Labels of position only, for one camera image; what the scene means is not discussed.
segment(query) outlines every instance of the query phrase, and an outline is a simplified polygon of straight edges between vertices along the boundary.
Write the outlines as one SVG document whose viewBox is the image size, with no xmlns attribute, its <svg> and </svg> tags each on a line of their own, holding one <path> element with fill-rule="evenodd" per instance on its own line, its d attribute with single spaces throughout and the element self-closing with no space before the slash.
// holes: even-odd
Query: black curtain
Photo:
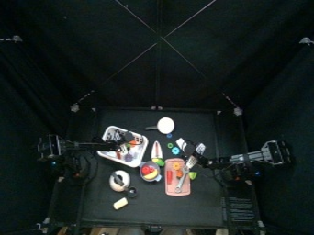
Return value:
<svg viewBox="0 0 314 235">
<path fill-rule="evenodd" d="M 0 34 L 12 36 L 0 26 Z M 21 234 L 47 217 L 49 165 L 37 162 L 37 141 L 65 134 L 69 104 L 19 43 L 0 42 L 0 233 Z"/>
<path fill-rule="evenodd" d="M 264 222 L 287 234 L 313 234 L 313 62 L 314 47 L 305 45 L 246 112 L 252 151 L 268 140 L 285 140 L 291 145 L 293 165 L 263 167 L 258 191 Z"/>
</svg>

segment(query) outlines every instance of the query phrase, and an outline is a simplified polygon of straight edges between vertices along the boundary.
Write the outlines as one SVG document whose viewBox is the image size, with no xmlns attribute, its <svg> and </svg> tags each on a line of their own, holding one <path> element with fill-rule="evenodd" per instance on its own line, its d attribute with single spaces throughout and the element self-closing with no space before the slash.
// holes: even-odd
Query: white tray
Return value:
<svg viewBox="0 0 314 235">
<path fill-rule="evenodd" d="M 109 126 L 105 129 L 103 140 L 120 140 L 118 133 L 124 134 L 127 132 L 126 129 L 120 129 L 116 126 Z M 118 153 L 115 151 L 97 151 L 100 157 L 104 157 L 115 162 L 119 162 L 130 167 L 138 167 L 142 164 L 142 157 L 144 155 L 146 147 L 148 144 L 148 139 L 135 133 L 131 132 L 134 136 L 134 140 L 136 141 L 136 145 L 134 145 L 130 150 L 127 150 L 127 145 L 122 144 L 122 151 Z"/>
</svg>

